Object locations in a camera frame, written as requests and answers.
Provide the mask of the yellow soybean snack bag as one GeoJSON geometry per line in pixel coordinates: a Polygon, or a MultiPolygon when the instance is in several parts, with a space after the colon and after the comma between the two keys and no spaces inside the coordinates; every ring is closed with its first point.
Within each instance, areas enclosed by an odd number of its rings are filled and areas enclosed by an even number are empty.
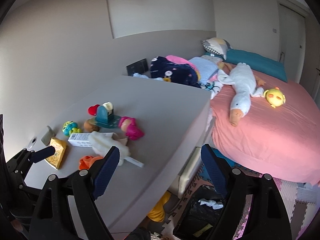
{"type": "Polygon", "coordinates": [[[57,139],[56,137],[53,137],[50,140],[50,146],[53,146],[55,148],[55,153],[48,158],[45,159],[45,161],[53,168],[58,170],[61,166],[63,156],[65,154],[66,148],[67,148],[67,142],[64,140],[57,139]]]}

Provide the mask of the green blue frog toy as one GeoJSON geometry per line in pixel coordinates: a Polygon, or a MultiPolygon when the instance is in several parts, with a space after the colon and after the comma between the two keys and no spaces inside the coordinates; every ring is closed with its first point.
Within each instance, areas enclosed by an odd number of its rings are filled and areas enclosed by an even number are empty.
{"type": "Polygon", "coordinates": [[[73,133],[82,133],[81,128],[78,126],[76,122],[67,121],[63,124],[62,131],[65,136],[69,137],[73,133]]]}

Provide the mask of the orange crab sand mold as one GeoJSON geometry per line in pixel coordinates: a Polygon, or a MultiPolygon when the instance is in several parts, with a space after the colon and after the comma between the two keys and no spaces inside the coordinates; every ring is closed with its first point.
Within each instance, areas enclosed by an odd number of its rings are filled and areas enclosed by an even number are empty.
{"type": "Polygon", "coordinates": [[[86,155],[79,160],[79,170],[88,170],[95,161],[103,159],[102,156],[86,155]]]}

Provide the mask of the white medicine box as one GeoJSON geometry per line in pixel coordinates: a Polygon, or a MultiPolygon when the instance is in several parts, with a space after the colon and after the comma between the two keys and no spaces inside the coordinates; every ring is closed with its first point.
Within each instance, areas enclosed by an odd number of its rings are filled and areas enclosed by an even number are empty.
{"type": "MultiPolygon", "coordinates": [[[[101,133],[105,137],[110,137],[114,140],[120,139],[116,133],[101,133]]],[[[68,142],[75,147],[91,147],[92,144],[89,142],[90,133],[72,133],[68,138],[68,142]]]]}

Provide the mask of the brown bear cookie plush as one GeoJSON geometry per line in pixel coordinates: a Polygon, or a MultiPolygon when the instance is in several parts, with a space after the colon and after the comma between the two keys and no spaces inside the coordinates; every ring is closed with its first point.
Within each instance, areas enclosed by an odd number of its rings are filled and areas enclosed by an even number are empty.
{"type": "Polygon", "coordinates": [[[84,122],[84,130],[88,133],[99,132],[100,127],[97,126],[91,119],[84,122]]]}

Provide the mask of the white twisted towel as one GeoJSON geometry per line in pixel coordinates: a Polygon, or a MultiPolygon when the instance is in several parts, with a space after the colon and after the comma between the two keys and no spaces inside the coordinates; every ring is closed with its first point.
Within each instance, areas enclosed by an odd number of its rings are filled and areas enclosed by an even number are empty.
{"type": "Polygon", "coordinates": [[[94,152],[103,157],[108,153],[111,147],[116,147],[120,154],[118,166],[123,165],[123,163],[127,161],[140,168],[144,167],[142,162],[131,157],[129,147],[127,146],[128,138],[120,138],[116,133],[100,133],[93,131],[92,133],[89,133],[88,141],[94,152]]]}

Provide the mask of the teal tape dispenser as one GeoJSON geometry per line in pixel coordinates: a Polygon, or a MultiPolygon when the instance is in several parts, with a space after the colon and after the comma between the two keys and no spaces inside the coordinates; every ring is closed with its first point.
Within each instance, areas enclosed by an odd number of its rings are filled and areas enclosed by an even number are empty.
{"type": "Polygon", "coordinates": [[[115,115],[114,106],[111,102],[105,102],[97,109],[96,116],[93,116],[91,120],[99,127],[106,129],[118,128],[118,124],[121,117],[115,115]]]}

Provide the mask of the pink haired doll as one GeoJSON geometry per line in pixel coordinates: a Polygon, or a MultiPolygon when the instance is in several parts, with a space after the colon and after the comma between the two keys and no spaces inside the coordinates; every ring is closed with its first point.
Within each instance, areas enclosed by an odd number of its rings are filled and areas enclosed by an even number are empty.
{"type": "Polygon", "coordinates": [[[144,136],[144,132],[137,126],[135,118],[123,116],[118,126],[130,140],[138,140],[144,136]]]}

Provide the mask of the black trash bag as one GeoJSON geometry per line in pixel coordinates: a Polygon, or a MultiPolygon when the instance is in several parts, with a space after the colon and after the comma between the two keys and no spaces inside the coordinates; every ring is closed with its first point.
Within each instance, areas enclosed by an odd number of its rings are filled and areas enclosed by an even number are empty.
{"type": "Polygon", "coordinates": [[[173,235],[178,239],[208,239],[220,220],[224,198],[212,185],[201,185],[184,208],[173,235]]]}

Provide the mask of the pink grey foam floor mat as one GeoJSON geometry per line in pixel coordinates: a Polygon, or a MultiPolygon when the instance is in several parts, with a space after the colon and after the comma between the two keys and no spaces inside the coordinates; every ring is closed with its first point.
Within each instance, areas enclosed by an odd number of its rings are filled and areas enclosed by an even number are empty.
{"type": "MultiPolygon", "coordinates": [[[[274,178],[274,182],[276,183],[287,211],[292,238],[299,239],[319,210],[319,187],[311,186],[308,183],[294,183],[278,178],[274,178]]],[[[165,220],[162,231],[165,237],[176,239],[173,235],[173,229],[177,225],[193,193],[195,193],[200,186],[211,184],[212,182],[208,177],[206,169],[201,165],[183,197],[165,220]]]]}

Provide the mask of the red heart toy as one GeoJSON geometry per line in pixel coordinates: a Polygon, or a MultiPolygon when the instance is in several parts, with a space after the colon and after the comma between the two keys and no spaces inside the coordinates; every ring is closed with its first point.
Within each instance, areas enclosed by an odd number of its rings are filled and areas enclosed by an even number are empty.
{"type": "Polygon", "coordinates": [[[88,111],[88,114],[89,115],[92,115],[92,116],[96,116],[97,114],[97,109],[100,105],[99,104],[96,104],[96,105],[93,105],[93,106],[90,106],[88,107],[87,111],[88,111]]]}

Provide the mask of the pink bed sheet mattress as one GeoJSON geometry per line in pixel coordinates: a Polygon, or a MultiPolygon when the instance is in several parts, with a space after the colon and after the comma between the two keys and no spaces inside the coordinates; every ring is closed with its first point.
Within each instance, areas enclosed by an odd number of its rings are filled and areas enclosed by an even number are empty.
{"type": "Polygon", "coordinates": [[[254,71],[285,95],[273,108],[263,97],[252,98],[249,112],[234,127],[229,122],[235,91],[224,85],[210,102],[215,118],[212,138],[227,158],[260,173],[297,183],[319,184],[319,108],[298,83],[254,71]]]}

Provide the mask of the yellow cloth under desk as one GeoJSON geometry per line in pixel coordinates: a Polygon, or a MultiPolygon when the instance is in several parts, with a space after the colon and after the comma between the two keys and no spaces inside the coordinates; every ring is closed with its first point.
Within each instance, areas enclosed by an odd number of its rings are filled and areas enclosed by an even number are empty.
{"type": "Polygon", "coordinates": [[[160,198],[157,204],[147,214],[147,217],[154,222],[163,222],[165,219],[164,205],[167,204],[171,197],[171,193],[166,191],[165,194],[160,198]]]}

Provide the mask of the yellow chick plush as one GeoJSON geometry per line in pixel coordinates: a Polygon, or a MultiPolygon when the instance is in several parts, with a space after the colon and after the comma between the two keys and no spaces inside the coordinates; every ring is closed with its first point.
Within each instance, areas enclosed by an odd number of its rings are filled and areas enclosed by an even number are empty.
{"type": "Polygon", "coordinates": [[[273,108],[282,106],[286,103],[285,95],[278,87],[265,90],[263,93],[263,97],[273,108]]]}

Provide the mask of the white goose plush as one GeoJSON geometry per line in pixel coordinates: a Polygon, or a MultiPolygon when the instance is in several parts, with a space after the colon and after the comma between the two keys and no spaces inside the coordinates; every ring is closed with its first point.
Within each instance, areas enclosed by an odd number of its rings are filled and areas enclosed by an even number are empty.
{"type": "Polygon", "coordinates": [[[230,104],[229,122],[236,127],[239,121],[249,112],[251,98],[262,97],[263,86],[266,82],[255,75],[251,67],[246,63],[238,63],[235,67],[225,65],[229,69],[226,74],[222,69],[218,71],[217,79],[223,85],[230,85],[235,91],[230,104]]]}

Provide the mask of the teal pillow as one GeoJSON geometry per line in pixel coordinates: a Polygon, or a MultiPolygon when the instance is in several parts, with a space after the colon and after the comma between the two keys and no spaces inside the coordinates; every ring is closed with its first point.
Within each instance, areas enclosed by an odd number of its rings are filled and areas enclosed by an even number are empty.
{"type": "Polygon", "coordinates": [[[260,54],[245,50],[229,49],[227,50],[225,62],[232,64],[238,64],[240,62],[246,63],[253,70],[288,82],[284,65],[281,62],[274,61],[260,54]]]}

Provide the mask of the navy patterned blanket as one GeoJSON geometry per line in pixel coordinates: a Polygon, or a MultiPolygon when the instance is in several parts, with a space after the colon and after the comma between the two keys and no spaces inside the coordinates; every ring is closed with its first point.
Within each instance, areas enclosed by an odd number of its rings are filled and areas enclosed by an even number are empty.
{"type": "Polygon", "coordinates": [[[197,86],[201,77],[197,68],[189,61],[176,63],[162,56],[151,60],[150,75],[153,79],[161,78],[167,82],[188,86],[197,86]]]}

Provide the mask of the light blue blanket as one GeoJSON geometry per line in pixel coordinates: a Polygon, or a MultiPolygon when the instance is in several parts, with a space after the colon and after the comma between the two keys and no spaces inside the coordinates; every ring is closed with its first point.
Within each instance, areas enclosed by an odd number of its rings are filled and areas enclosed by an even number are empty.
{"type": "Polygon", "coordinates": [[[218,72],[220,59],[214,60],[211,56],[203,55],[201,57],[193,57],[189,62],[199,71],[200,83],[206,84],[207,81],[218,72]]]}

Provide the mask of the checkered grey pillow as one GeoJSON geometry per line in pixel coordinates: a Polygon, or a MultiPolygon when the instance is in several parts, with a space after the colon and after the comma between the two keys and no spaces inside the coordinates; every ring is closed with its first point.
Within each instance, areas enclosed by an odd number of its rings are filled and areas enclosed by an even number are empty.
{"type": "Polygon", "coordinates": [[[217,37],[202,40],[201,43],[206,52],[220,56],[224,60],[227,59],[227,51],[231,49],[231,45],[226,40],[217,37]]]}

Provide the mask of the grey room door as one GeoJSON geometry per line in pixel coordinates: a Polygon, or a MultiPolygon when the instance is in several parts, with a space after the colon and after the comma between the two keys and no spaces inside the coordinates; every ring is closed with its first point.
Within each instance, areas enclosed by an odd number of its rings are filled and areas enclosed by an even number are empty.
{"type": "Polygon", "coordinates": [[[305,17],[293,9],[278,4],[280,31],[280,61],[286,65],[296,62],[303,49],[305,17]]]}

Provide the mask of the black wall socket panel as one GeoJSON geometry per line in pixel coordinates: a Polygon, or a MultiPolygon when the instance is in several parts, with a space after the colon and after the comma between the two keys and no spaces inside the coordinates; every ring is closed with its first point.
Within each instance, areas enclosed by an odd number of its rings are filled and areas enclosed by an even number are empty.
{"type": "Polygon", "coordinates": [[[132,64],[126,66],[128,76],[133,76],[134,74],[144,74],[149,71],[148,62],[146,59],[139,60],[132,64]]]}

